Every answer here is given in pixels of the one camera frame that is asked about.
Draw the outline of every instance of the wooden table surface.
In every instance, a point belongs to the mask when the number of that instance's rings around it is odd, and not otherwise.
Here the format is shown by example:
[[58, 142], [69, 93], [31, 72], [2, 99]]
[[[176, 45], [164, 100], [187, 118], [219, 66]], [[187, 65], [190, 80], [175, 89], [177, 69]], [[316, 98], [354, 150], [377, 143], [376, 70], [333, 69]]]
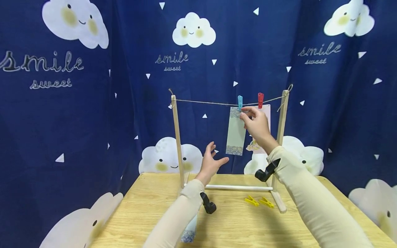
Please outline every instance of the wooden table surface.
[[[318, 180], [342, 203], [376, 248], [397, 248], [397, 245], [369, 220], [348, 198], [324, 177]], [[253, 175], [219, 174], [211, 184], [250, 185], [264, 184]], [[175, 201], [179, 191], [179, 174], [144, 173], [138, 177], [120, 206], [110, 218], [91, 248], [142, 247], [147, 236], [163, 213]], [[248, 195], [264, 196], [274, 203], [269, 192], [206, 190], [217, 205], [212, 215], [200, 209], [195, 241], [178, 247], [202, 248], [318, 248], [318, 243], [300, 218], [297, 208], [285, 187], [279, 192], [287, 206], [280, 214], [277, 207], [254, 207], [244, 201]]]

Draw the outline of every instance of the wooden post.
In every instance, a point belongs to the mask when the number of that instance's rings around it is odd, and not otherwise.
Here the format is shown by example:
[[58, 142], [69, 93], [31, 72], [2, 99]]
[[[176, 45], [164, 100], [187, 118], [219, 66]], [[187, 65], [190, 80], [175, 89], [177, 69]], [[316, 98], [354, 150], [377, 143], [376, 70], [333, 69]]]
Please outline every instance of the wooden post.
[[178, 108], [176, 106], [176, 96], [171, 95], [171, 106], [172, 114], [174, 118], [175, 127], [175, 139], [176, 139], [176, 150], [178, 153], [178, 164], [179, 164], [179, 175], [181, 181], [181, 188], [185, 187], [185, 168], [182, 162], [182, 148], [181, 148], [181, 135], [179, 133], [179, 121], [178, 121]]
[[[279, 143], [280, 146], [283, 144], [285, 120], [287, 118], [289, 91], [283, 90], [282, 96], [283, 96], [283, 98], [281, 98], [280, 118], [278, 119], [278, 131], [277, 131], [277, 143]], [[277, 192], [277, 183], [278, 183], [277, 178], [275, 176], [273, 176], [272, 187], [273, 187], [274, 192]]]

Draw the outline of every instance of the red clothespin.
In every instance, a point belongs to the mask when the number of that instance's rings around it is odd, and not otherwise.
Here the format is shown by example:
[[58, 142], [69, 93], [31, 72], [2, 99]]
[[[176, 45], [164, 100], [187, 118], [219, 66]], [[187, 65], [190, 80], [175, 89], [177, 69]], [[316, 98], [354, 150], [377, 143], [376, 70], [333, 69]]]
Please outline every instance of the red clothespin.
[[263, 105], [263, 97], [264, 97], [263, 93], [258, 93], [258, 109], [261, 109], [261, 108], [262, 108], [262, 105]]

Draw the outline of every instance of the hand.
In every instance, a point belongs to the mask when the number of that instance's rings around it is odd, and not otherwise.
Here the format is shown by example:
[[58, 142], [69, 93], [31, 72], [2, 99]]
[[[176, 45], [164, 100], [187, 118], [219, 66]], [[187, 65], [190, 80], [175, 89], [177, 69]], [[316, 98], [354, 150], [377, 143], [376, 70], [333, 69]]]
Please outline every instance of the hand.
[[247, 113], [240, 113], [240, 119], [244, 121], [245, 128], [256, 140], [258, 145], [269, 155], [279, 144], [270, 134], [268, 118], [265, 113], [253, 106], [243, 107], [241, 111], [247, 111]]
[[216, 145], [214, 145], [213, 141], [207, 145], [204, 157], [202, 158], [200, 172], [196, 176], [196, 179], [200, 180], [204, 186], [211, 181], [211, 178], [217, 173], [219, 168], [229, 161], [228, 157], [214, 160], [216, 152], [213, 150], [215, 147]]

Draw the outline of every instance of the black clamp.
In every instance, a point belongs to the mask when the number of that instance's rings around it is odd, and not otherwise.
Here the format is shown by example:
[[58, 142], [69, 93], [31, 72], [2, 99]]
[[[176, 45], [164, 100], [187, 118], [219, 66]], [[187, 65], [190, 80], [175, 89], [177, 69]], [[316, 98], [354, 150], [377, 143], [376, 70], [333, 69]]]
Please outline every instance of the black clamp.
[[212, 214], [216, 210], [216, 205], [213, 202], [210, 202], [210, 199], [208, 196], [204, 193], [200, 193], [201, 199], [202, 199], [202, 204], [204, 205], [205, 212]]
[[280, 163], [280, 161], [281, 161], [281, 158], [271, 162], [266, 167], [265, 171], [263, 171], [261, 169], [257, 170], [255, 173], [255, 177], [262, 182], [266, 182], [269, 179], [269, 177], [274, 174], [274, 170], [278, 167], [278, 164]]

